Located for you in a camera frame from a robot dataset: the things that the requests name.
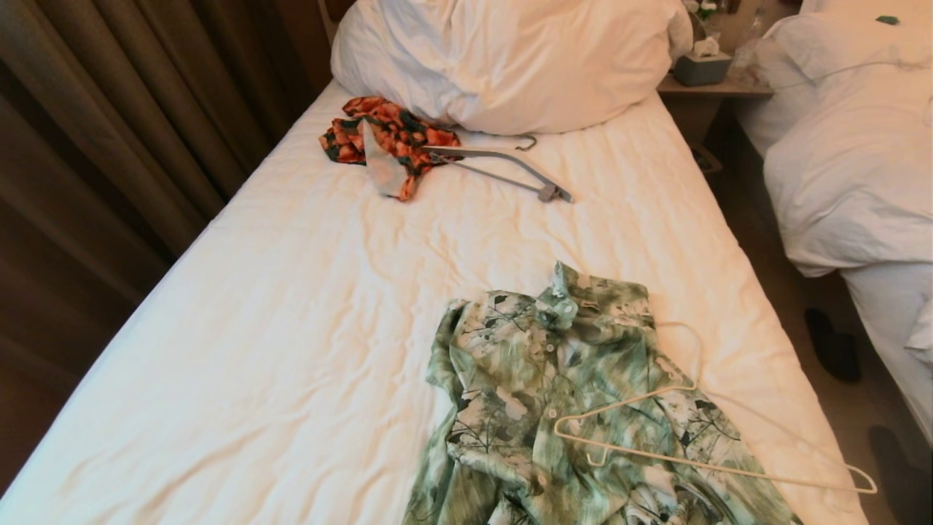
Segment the green leaf print shirt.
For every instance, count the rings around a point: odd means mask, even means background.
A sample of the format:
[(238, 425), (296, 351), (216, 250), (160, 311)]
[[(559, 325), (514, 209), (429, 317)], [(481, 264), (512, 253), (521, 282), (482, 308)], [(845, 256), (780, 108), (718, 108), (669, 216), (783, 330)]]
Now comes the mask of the green leaf print shirt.
[(403, 525), (802, 525), (640, 284), (557, 263), (539, 296), (454, 301), (426, 380), (453, 407)]

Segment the grey hanger with clips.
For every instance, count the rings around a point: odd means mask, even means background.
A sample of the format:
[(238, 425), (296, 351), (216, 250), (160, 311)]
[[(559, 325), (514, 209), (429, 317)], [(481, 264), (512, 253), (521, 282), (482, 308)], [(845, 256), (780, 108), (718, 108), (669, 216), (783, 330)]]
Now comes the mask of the grey hanger with clips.
[[(462, 168), (472, 173), (490, 177), (490, 179), (494, 179), (497, 182), (504, 182), (520, 189), (530, 190), (531, 193), (536, 194), (536, 198), (539, 199), (540, 202), (549, 203), (553, 200), (562, 200), (567, 203), (573, 203), (574, 199), (572, 194), (560, 186), (559, 183), (554, 182), (554, 180), (550, 178), (549, 173), (547, 173), (547, 170), (528, 156), (528, 152), (536, 146), (539, 140), (537, 140), (533, 134), (522, 134), (520, 138), (527, 139), (530, 143), (528, 145), (516, 147), (424, 145), (421, 147), (421, 152), (429, 154), (429, 158), (436, 163)], [(470, 158), (496, 158), (514, 163), (527, 173), (530, 173), (541, 185), (539, 187), (533, 187), (522, 182), (516, 182), (516, 180), (509, 179), (509, 177), (499, 176), (490, 171), (463, 163), (464, 159)]]

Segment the orange floral garment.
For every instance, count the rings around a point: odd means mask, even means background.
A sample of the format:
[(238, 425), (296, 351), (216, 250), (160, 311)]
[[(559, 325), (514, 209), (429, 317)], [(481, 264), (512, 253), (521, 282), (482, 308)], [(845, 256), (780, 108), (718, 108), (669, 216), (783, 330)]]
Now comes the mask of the orange floral garment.
[(356, 97), (319, 137), (332, 162), (367, 167), (380, 194), (413, 199), (420, 178), (439, 164), (427, 147), (459, 147), (456, 132), (433, 126), (410, 110), (379, 96)]

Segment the large white pillow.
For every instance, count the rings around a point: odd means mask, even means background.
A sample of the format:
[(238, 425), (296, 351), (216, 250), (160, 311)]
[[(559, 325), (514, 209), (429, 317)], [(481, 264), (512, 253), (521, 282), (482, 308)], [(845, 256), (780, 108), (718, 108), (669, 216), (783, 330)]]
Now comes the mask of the large white pillow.
[(356, 0), (331, 71), (431, 122), (565, 133), (653, 97), (692, 45), (681, 0)]

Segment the grey tissue box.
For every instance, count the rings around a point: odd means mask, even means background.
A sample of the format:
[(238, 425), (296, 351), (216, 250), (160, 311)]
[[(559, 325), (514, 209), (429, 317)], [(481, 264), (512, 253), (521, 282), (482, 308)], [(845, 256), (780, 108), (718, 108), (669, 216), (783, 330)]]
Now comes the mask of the grey tissue box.
[(733, 56), (721, 50), (713, 37), (695, 41), (692, 50), (681, 56), (673, 68), (673, 77), (687, 87), (717, 85), (726, 80)]

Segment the wooden nightstand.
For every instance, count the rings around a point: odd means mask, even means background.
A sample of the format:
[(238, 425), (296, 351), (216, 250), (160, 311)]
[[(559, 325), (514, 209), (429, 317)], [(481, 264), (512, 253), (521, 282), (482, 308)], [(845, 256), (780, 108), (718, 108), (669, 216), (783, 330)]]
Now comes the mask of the wooden nightstand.
[(747, 86), (732, 79), (713, 85), (686, 86), (667, 74), (657, 86), (657, 94), (671, 114), (674, 124), (688, 144), (702, 145), (726, 100), (767, 99), (769, 87)]

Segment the white flower plant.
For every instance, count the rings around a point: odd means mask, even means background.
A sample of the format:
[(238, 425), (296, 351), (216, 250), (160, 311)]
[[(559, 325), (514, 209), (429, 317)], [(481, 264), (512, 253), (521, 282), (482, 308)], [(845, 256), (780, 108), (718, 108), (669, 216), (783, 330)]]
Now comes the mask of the white flower plant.
[(695, 39), (718, 39), (725, 20), (725, 0), (681, 0), (690, 15)]

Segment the clear plastic bottle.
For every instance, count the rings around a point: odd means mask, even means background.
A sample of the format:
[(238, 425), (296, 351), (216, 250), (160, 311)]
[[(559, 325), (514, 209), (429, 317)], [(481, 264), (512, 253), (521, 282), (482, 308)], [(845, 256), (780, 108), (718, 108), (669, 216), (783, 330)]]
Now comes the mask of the clear plastic bottle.
[(753, 19), (747, 24), (746, 29), (739, 39), (733, 53), (733, 62), (730, 66), (727, 76), (730, 79), (739, 81), (749, 70), (751, 61), (755, 55), (755, 47), (759, 43), (761, 34), (763, 34), (763, 24), (765, 18), (765, 9), (758, 6)]

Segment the black slipper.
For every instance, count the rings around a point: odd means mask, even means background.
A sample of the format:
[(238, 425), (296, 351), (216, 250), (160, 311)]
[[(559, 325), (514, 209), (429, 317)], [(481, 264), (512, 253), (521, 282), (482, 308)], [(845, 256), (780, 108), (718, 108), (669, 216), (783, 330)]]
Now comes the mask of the black slipper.
[(804, 311), (804, 322), (820, 365), (837, 380), (849, 384), (860, 382), (862, 375), (854, 336), (837, 331), (829, 316), (816, 307)]
[(880, 486), (895, 525), (933, 525), (933, 449), (911, 462), (895, 433), (883, 426), (867, 431), (877, 461)]

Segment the white duvet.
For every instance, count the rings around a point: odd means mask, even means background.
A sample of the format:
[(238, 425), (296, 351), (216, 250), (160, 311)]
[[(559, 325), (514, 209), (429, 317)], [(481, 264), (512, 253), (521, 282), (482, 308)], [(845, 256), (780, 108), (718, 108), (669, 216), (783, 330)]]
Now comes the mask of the white duvet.
[(740, 122), (763, 156), (787, 259), (807, 278), (933, 265), (929, 70), (886, 58), (806, 79), (764, 42), (755, 71), (773, 97)]

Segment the small white pillow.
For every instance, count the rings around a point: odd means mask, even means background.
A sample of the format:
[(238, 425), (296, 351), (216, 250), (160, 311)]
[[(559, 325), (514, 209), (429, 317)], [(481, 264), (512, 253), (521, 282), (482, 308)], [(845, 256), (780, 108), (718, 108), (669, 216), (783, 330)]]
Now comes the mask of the small white pillow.
[[(900, 24), (880, 23), (880, 15)], [(933, 0), (804, 0), (764, 40), (813, 82), (869, 65), (920, 66), (933, 61)]]

